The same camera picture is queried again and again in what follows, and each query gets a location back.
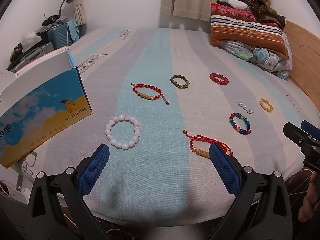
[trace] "bracelet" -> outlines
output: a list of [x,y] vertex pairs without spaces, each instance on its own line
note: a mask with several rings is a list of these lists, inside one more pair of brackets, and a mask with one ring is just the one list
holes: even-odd
[[[134,136],[132,137],[132,140],[129,143],[121,143],[118,142],[116,139],[113,138],[112,134],[111,134],[111,126],[115,125],[115,123],[119,122],[119,121],[130,121],[131,123],[133,123],[134,125]],[[110,141],[110,143],[113,146],[116,146],[118,149],[124,149],[127,150],[129,147],[132,148],[135,146],[135,144],[139,141],[139,136],[140,136],[140,126],[139,126],[139,122],[136,120],[135,117],[130,116],[128,114],[124,115],[121,114],[118,116],[115,116],[113,118],[113,120],[110,120],[107,124],[106,124],[106,135],[107,135],[107,139]]]
[[202,157],[205,157],[205,158],[210,159],[210,155],[209,155],[208,152],[206,152],[206,151],[204,151],[204,150],[201,150],[201,149],[197,149],[196,147],[193,147],[193,141],[194,141],[194,140],[195,140],[195,141],[208,142],[208,143],[210,143],[210,144],[216,142],[216,143],[218,143],[218,144],[221,146],[221,148],[224,150],[225,153],[227,153],[227,151],[229,151],[229,155],[230,155],[230,156],[233,156],[233,152],[231,151],[230,147],[229,147],[228,145],[226,145],[225,143],[223,143],[223,142],[219,142],[219,141],[217,141],[217,140],[215,140],[215,139],[210,139],[210,138],[208,138],[208,137],[206,137],[206,136],[202,136],[202,135],[190,136],[190,135],[188,135],[188,133],[187,133],[186,130],[183,130],[183,133],[184,133],[188,138],[191,139],[191,140],[190,140],[190,149],[191,149],[191,151],[194,152],[194,153],[196,153],[196,154],[198,154],[198,155],[200,155],[200,156],[202,156]]
[[[236,122],[233,121],[233,118],[235,117],[238,117],[246,124],[247,130],[242,130],[239,126],[236,125]],[[231,125],[233,126],[233,129],[235,129],[240,134],[249,135],[251,133],[250,123],[248,119],[246,119],[242,114],[239,114],[239,113],[231,114],[231,116],[229,117],[229,123],[231,123]]]
[[[162,91],[159,88],[151,86],[151,85],[144,85],[144,84],[133,84],[133,83],[131,83],[131,85],[133,86],[133,92],[135,92],[141,98],[145,98],[145,99],[148,99],[148,100],[156,100],[156,99],[160,98],[160,96],[162,96],[162,98],[165,101],[165,103],[167,105],[169,105],[169,102],[165,99],[164,95],[162,94]],[[151,97],[151,96],[148,96],[146,94],[142,94],[142,93],[138,92],[136,90],[136,88],[150,88],[150,89],[153,89],[154,91],[158,92],[159,95],[157,95],[156,97]]]
[[243,108],[243,110],[247,111],[248,114],[253,114],[254,111],[250,110],[247,106],[244,105],[244,103],[242,102],[236,102],[240,107]]
[[229,80],[225,76],[220,75],[218,73],[211,73],[209,77],[213,82],[215,82],[219,85],[228,85],[229,84]]
[[[264,105],[263,105],[263,102],[265,102],[268,106],[270,106],[270,109],[268,109],[266,106],[264,106]],[[270,104],[270,102],[267,101],[267,100],[265,100],[264,98],[261,98],[261,99],[260,99],[260,105],[261,105],[261,107],[262,107],[264,110],[266,110],[268,113],[271,113],[272,110],[273,110],[272,104]]]
[[[181,78],[183,79],[186,83],[184,85],[179,85],[177,82],[174,81],[175,78]],[[190,86],[190,82],[188,79],[186,79],[184,76],[181,75],[174,75],[170,78],[170,82],[173,83],[177,88],[188,88]]]

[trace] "pearl earring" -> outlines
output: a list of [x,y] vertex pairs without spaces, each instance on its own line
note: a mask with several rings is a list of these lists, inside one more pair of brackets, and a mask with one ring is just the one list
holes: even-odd
[[247,106],[244,105],[244,103],[242,102],[236,102],[240,107],[243,108],[243,110],[247,111],[248,114],[253,114],[254,111],[250,110]]

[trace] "desert graphic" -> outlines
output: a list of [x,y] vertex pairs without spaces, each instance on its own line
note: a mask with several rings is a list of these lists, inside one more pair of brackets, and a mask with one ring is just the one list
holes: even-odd
[[91,109],[85,96],[78,98],[74,102],[69,99],[63,101],[61,102],[65,104],[66,110],[61,110],[53,117],[45,119],[43,125],[31,129],[21,138],[19,143],[4,148],[4,154],[0,159],[0,163],[3,166],[9,168],[31,150],[91,114]]

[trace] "blue gripper pad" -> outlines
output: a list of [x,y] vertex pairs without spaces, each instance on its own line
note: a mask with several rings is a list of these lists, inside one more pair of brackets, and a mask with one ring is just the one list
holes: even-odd
[[96,184],[101,172],[106,166],[109,156],[109,147],[103,145],[98,149],[98,152],[85,168],[84,172],[82,172],[78,179],[78,194],[81,198],[90,194],[94,184]]
[[301,129],[306,133],[310,134],[314,139],[320,141],[320,129],[313,126],[311,123],[306,120],[302,121]]
[[240,178],[227,160],[227,154],[214,143],[210,145],[209,155],[227,191],[238,197],[240,194]]

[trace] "striped bedsheet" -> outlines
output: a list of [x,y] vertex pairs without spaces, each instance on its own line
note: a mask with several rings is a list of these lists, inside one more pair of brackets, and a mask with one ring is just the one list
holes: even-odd
[[[307,120],[319,127],[319,112],[292,82],[263,71],[209,44],[207,33],[173,29],[103,28],[88,33],[70,47],[93,114],[65,129],[19,161],[26,178],[39,171],[63,172],[109,144],[105,124],[114,116],[130,114],[140,122],[138,144],[127,151],[110,146],[110,160],[90,195],[88,207],[116,220],[174,226],[223,216],[234,196],[228,194],[209,159],[191,152],[182,133],[204,135],[230,146],[242,165],[287,178],[302,168],[303,155],[283,135],[283,125]],[[210,73],[229,79],[227,86],[209,79]],[[170,77],[188,78],[187,89],[177,89]],[[138,97],[131,83],[160,88],[169,101]],[[157,95],[153,90],[142,93]],[[273,105],[267,113],[260,98]],[[244,102],[247,114],[235,102]],[[229,123],[239,112],[248,118],[252,133],[243,136]],[[133,136],[125,122],[112,128],[122,142]],[[195,142],[208,150],[209,144]]]

